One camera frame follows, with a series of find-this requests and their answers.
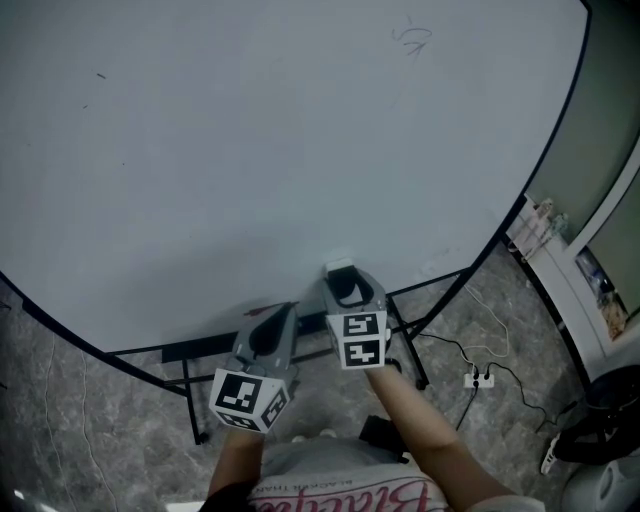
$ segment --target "gray floor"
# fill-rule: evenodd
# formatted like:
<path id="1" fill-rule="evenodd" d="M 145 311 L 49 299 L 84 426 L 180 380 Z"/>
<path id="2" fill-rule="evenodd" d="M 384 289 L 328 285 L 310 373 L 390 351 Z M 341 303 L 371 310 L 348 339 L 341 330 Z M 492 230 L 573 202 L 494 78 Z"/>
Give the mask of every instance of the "gray floor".
<path id="1" fill-rule="evenodd" d="M 402 314 L 417 318 L 447 284 L 398 298 Z M 470 287 L 507 325 L 511 345 L 509 356 L 500 359 L 485 350 L 469 350 L 474 362 L 484 369 L 494 359 L 512 368 L 524 383 L 527 401 L 542 405 L 553 416 L 581 395 L 553 321 L 504 248 L 490 256 Z M 0 382 L 8 387 L 0 388 L 0 478 L 2 491 L 16 510 L 34 510 L 34 503 L 58 512 L 115 510 L 101 472 L 120 512 L 163 511 L 167 504 L 203 499 L 224 435 L 224 428 L 207 409 L 210 384 L 195 389 L 201 428 L 211 436 L 206 445 L 197 447 L 184 399 L 90 356 L 84 356 L 85 374 L 84 354 L 23 313 L 19 298 L 4 283 L 0 283 L 0 300 L 13 306 L 12 311 L 0 310 Z M 464 290 L 429 332 L 463 345 L 486 344 L 498 354 L 505 350 L 504 329 Z M 301 340 L 298 353 L 326 346 L 326 335 L 316 335 Z M 417 348 L 431 379 L 425 396 L 457 422 L 469 399 L 469 391 L 462 389 L 468 365 L 454 345 L 419 338 Z M 413 377 L 399 337 L 391 350 Z M 194 361 L 192 373 L 210 372 L 222 360 Z M 164 378 L 181 376 L 179 364 L 161 365 L 157 353 L 138 354 L 129 361 Z M 504 484 L 544 501 L 550 511 L 559 510 L 562 488 L 575 468 L 557 464 L 549 476 L 539 474 L 540 459 L 555 428 L 547 425 L 535 433 L 542 413 L 522 405 L 511 375 L 494 371 L 496 386 L 478 393 L 462 436 Z M 342 436 L 357 436 L 369 414 L 384 414 L 364 376 L 340 371 L 333 357 L 301 363 L 299 378 L 294 401 L 269 434 L 271 443 L 288 441 L 296 434 L 314 435 L 325 427 Z M 14 490 L 26 501 L 17 499 Z"/>

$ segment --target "black object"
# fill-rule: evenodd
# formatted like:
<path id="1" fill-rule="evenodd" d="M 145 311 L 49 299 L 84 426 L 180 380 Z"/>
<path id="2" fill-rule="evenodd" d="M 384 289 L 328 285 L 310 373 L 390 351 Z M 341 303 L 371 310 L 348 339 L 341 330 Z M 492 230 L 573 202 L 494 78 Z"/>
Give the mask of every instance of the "black object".
<path id="1" fill-rule="evenodd" d="M 382 448 L 398 456 L 398 462 L 406 464 L 409 462 L 403 457 L 409 449 L 400 437 L 398 429 L 390 420 L 385 420 L 379 416 L 369 416 L 364 422 L 360 436 L 361 441 L 369 443 L 376 448 Z"/>
<path id="2" fill-rule="evenodd" d="M 462 422 L 467 416 L 467 413 L 469 412 L 469 408 L 471 407 L 471 404 L 476 399 L 476 395 L 478 394 L 478 387 L 479 387 L 478 383 L 474 382 L 473 385 L 475 386 L 475 389 L 471 392 L 471 398 L 469 399 L 469 402 L 467 402 L 467 406 L 464 408 L 464 412 L 462 413 L 462 416 L 460 416 L 460 420 L 456 425 L 456 431 L 460 430 L 460 427 L 462 426 Z"/>
<path id="3" fill-rule="evenodd" d="M 332 270 L 327 274 L 326 280 L 329 284 L 329 289 L 333 292 L 336 302 L 344 308 L 363 306 L 371 302 L 373 298 L 373 288 L 371 288 L 367 280 L 360 275 L 353 265 Z M 355 291 L 356 287 L 360 291 L 362 300 L 351 304 L 344 304 L 342 299 L 349 297 Z"/>
<path id="4" fill-rule="evenodd" d="M 490 362 L 490 363 L 487 365 L 487 369 L 486 369 L 486 370 L 485 370 L 485 372 L 484 372 L 484 374 L 485 374 L 487 377 L 489 376 L 489 369 L 490 369 L 492 366 L 497 366 L 498 368 L 502 368 L 503 370 L 508 371 L 508 372 L 513 376 L 513 378 L 514 378 L 514 379 L 516 379 L 516 381 L 518 382 L 518 386 L 520 386 L 520 398 L 522 399 L 522 403 L 523 403 L 523 405 L 526 405 L 529 409 L 537 409 L 538 411 L 541 411 L 541 412 L 542 412 L 542 414 L 544 414 L 544 420 L 542 420 L 542 423 L 540 423 L 540 426 L 536 429 L 536 432 L 538 432 L 538 431 L 542 428 L 542 426 L 543 426 L 545 423 L 554 423 L 554 422 L 550 421 L 550 420 L 547 418 L 547 410 L 546 410 L 544 407 L 540 407 L 540 406 L 538 406 L 538 405 L 531 405 L 530 403 L 528 403 L 528 402 L 525 400 L 525 398 L 524 398 L 524 388 L 522 387 L 522 381 L 518 378 L 518 376 L 517 376 L 515 373 L 513 373 L 513 370 L 512 370 L 511 368 L 509 368 L 509 367 L 507 367 L 507 366 L 502 366 L 501 364 L 494 363 L 494 362 L 492 361 L 492 362 Z"/>
<path id="5" fill-rule="evenodd" d="M 640 366 L 598 377 L 587 389 L 588 413 L 560 433 L 553 454 L 560 460 L 602 465 L 640 447 Z M 595 435 L 595 442 L 579 441 Z"/>

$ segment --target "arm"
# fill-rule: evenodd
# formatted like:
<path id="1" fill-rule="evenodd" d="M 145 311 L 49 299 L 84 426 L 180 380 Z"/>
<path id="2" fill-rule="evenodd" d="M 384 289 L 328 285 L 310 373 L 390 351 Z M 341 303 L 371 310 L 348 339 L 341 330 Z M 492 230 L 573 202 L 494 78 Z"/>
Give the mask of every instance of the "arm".
<path id="1" fill-rule="evenodd" d="M 445 417 L 395 368 L 366 373 L 416 463 L 438 483 L 456 512 L 514 494 L 482 469 Z"/>
<path id="2" fill-rule="evenodd" d="M 262 434 L 237 428 L 230 429 L 213 472 L 207 496 L 231 484 L 258 480 L 263 448 Z"/>

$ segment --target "black metal leg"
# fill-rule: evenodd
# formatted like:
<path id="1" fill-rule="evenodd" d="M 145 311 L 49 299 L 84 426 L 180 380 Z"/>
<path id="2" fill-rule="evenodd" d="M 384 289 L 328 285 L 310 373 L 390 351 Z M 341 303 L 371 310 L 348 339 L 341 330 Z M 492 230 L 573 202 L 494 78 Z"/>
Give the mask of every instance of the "black metal leg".
<path id="1" fill-rule="evenodd" d="M 196 411 L 193 408 L 193 397 L 191 395 L 191 384 L 189 382 L 189 367 L 187 365 L 187 360 L 182 360 L 182 373 L 184 375 L 185 383 L 184 389 L 187 392 L 187 407 L 189 408 L 189 419 L 191 420 L 191 430 L 193 430 L 193 439 L 196 442 L 196 445 L 200 445 L 206 442 L 209 439 L 209 436 L 203 432 L 202 434 L 198 431 L 198 422 L 196 421 Z"/>
<path id="2" fill-rule="evenodd" d="M 480 265 L 482 265 L 484 263 L 484 260 L 486 260 L 489 254 L 491 254 L 491 251 L 493 251 L 495 246 L 500 241 L 501 237 L 507 232 L 507 229 L 509 229 L 509 226 L 511 226 L 526 202 L 527 200 L 523 195 L 518 197 L 517 201 L 514 203 L 514 205 L 511 207 L 511 210 L 509 210 L 509 213 L 502 221 L 502 224 L 500 224 L 496 232 L 491 237 L 491 240 L 489 240 L 489 243 L 487 243 L 485 248 L 482 249 L 478 257 L 474 260 L 473 264 L 460 273 L 458 278 L 453 282 L 449 289 L 444 293 L 442 297 L 440 297 L 440 300 L 438 300 L 438 302 L 436 302 L 436 304 L 431 308 L 431 311 L 429 311 L 422 318 L 422 320 L 418 322 L 413 330 L 405 336 L 407 336 L 410 340 L 413 340 L 416 336 L 418 336 L 418 334 L 420 334 L 420 332 L 427 325 L 429 325 L 435 317 L 440 314 L 445 306 L 449 304 L 449 302 L 451 302 L 451 299 L 453 299 L 458 294 L 458 292 L 462 290 L 464 285 L 467 284 L 467 281 L 471 279 L 471 276 L 476 273 L 476 270 L 480 268 Z"/>
<path id="3" fill-rule="evenodd" d="M 409 332 L 405 327 L 405 322 L 400 315 L 400 311 L 396 306 L 396 303 L 393 300 L 393 297 L 388 297 L 387 302 L 389 303 L 389 308 L 393 313 L 393 316 L 398 320 L 398 325 L 400 326 L 400 330 L 402 332 L 402 339 L 404 340 L 407 348 L 409 349 L 409 353 L 411 354 L 411 358 L 413 359 L 413 364 L 418 370 L 419 378 L 416 379 L 416 388 L 419 390 L 425 389 L 429 385 L 429 378 L 427 377 L 427 373 L 424 371 L 424 367 L 422 366 L 422 361 L 420 361 L 420 357 L 418 356 L 418 352 L 416 351 L 416 347 L 413 345 L 413 340 L 409 337 Z"/>

